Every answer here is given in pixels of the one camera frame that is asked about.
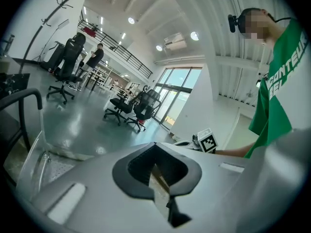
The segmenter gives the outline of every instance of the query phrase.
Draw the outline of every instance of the office chair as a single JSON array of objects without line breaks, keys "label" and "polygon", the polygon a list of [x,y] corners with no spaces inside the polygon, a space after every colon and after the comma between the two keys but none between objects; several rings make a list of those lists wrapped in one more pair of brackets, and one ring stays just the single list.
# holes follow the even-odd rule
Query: office chair
[{"label": "office chair", "polygon": [[114,115],[119,121],[118,126],[120,126],[121,125],[120,117],[124,119],[124,122],[126,122],[127,120],[124,116],[121,115],[121,112],[124,112],[126,114],[131,113],[133,109],[133,105],[140,98],[141,93],[139,93],[136,97],[134,97],[128,104],[124,102],[126,100],[124,95],[117,94],[117,96],[120,99],[114,98],[110,100],[110,102],[115,106],[115,109],[117,111],[106,109],[105,112],[110,111],[111,113],[105,113],[104,118],[107,118],[107,115]]},{"label": "office chair", "polygon": [[74,95],[65,90],[65,85],[69,82],[76,83],[82,81],[82,78],[80,78],[82,72],[80,72],[79,76],[76,76],[72,74],[72,71],[74,69],[74,64],[79,54],[83,50],[83,45],[85,42],[86,37],[82,33],[77,33],[77,35],[75,35],[73,39],[69,39],[67,41],[63,56],[63,59],[65,61],[63,67],[58,72],[54,72],[57,79],[56,82],[63,82],[63,85],[61,88],[51,85],[49,87],[49,91],[51,89],[54,89],[55,91],[49,92],[47,94],[47,99],[50,97],[51,94],[55,93],[60,93],[63,95],[65,99],[65,101],[63,102],[64,104],[67,103],[67,98],[65,94],[70,95],[72,100],[74,99]]},{"label": "office chair", "polygon": [[146,130],[146,127],[140,123],[140,120],[145,121],[151,118],[155,110],[161,106],[160,94],[154,90],[149,90],[147,93],[142,92],[140,96],[140,102],[134,107],[136,119],[128,117],[126,121],[131,120],[129,123],[135,123],[138,126],[137,133],[140,132],[140,126]]}]

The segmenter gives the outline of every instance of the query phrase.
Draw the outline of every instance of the gray floor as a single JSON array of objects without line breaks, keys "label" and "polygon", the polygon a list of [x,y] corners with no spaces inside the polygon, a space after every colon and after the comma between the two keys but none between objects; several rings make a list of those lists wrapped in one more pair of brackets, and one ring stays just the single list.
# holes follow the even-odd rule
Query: gray floor
[{"label": "gray floor", "polygon": [[[17,73],[17,66],[12,65],[8,73]],[[153,119],[146,122],[147,130],[137,133],[137,127],[132,125],[117,125],[114,116],[104,119],[104,105],[108,102],[108,92],[96,87],[93,92],[84,88],[82,92],[74,92],[74,100],[67,96],[67,105],[63,104],[60,94],[51,95],[46,100],[50,85],[61,86],[55,83],[55,78],[47,71],[35,65],[25,65],[23,73],[30,73],[28,88],[37,88],[43,98],[44,128],[47,142],[75,153],[97,155],[121,150],[152,141],[174,141],[168,132]],[[11,108],[11,114],[17,115],[17,109]],[[31,136],[39,132],[39,117],[35,106],[35,98],[25,100],[25,117],[27,130]]]}]

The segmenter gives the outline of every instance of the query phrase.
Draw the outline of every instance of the railing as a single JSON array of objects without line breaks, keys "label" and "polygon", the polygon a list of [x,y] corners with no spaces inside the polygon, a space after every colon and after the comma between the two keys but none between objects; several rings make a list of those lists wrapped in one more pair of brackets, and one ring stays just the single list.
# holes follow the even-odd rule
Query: railing
[{"label": "railing", "polygon": [[[78,29],[84,31],[84,28],[94,29],[92,25],[84,21],[83,19],[78,24]],[[140,62],[134,55],[132,55],[127,49],[123,46],[119,45],[116,40],[114,40],[109,35],[101,32],[98,28],[96,28],[96,32],[94,38],[101,42],[106,47],[109,47],[112,51],[114,51],[118,56],[124,59],[128,64],[130,64],[133,68],[138,70],[143,76],[147,79],[151,76],[152,71],[150,71],[142,62]]]}]

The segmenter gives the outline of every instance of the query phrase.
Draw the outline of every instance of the air conditioner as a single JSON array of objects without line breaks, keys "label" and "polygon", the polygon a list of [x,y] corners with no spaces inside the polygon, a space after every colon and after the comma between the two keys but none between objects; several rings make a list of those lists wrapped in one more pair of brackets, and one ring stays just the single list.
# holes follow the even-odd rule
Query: air conditioner
[{"label": "air conditioner", "polygon": [[187,47],[187,43],[181,33],[173,34],[164,39],[166,48],[170,50],[178,50]]}]

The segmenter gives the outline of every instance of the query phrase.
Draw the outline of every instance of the green t-shirt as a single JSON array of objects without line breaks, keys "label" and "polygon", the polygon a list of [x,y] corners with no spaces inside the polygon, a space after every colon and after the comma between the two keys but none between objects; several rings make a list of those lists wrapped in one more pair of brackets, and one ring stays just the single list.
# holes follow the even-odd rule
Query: green t-shirt
[{"label": "green t-shirt", "polygon": [[309,41],[302,27],[297,20],[292,19],[275,43],[274,59],[270,64],[268,80],[261,80],[256,112],[249,126],[249,129],[259,137],[245,158],[250,158],[255,148],[268,145],[292,130],[291,123],[276,94],[294,73],[303,56],[307,55],[305,50],[308,44]]}]

